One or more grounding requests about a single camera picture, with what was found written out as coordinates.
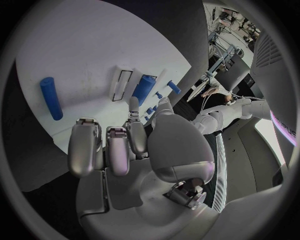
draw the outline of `person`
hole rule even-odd
[[[222,12],[227,13],[227,20],[225,19],[218,19],[218,22],[223,24],[224,26],[228,27],[232,31],[239,30],[240,27],[242,27],[243,21],[245,18],[242,14],[236,11],[232,11],[229,9],[222,8]]]
[[[210,79],[210,88],[201,94],[202,98],[205,98],[206,96],[212,95],[212,94],[223,94],[224,95],[224,103],[225,105],[232,105],[235,103],[235,99],[233,98],[232,94],[228,92],[221,83],[218,82],[217,79],[212,77]]]

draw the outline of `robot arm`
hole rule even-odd
[[[230,106],[220,105],[203,110],[192,122],[202,134],[212,134],[226,128],[234,119],[249,119],[252,116],[271,120],[268,103],[241,98]]]

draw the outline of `blue cylinder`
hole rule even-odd
[[[39,85],[52,118],[56,121],[62,119],[64,115],[55,89],[54,78],[46,77]]]
[[[139,106],[142,106],[143,102],[155,84],[156,80],[154,77],[148,75],[143,75],[141,77],[132,94],[133,97],[137,97]]]
[[[162,99],[162,98],[163,98],[163,95],[161,95],[158,91],[157,91],[155,94],[157,95],[157,97],[158,97],[159,99]]]
[[[173,82],[172,82],[172,80],[171,81],[169,81],[168,83],[167,83],[167,85],[176,93],[176,94],[180,94],[181,93],[181,89],[178,87],[178,86],[176,86]]]
[[[153,109],[151,107],[149,107],[146,112],[147,112],[147,114],[150,115],[151,113],[153,113]]]

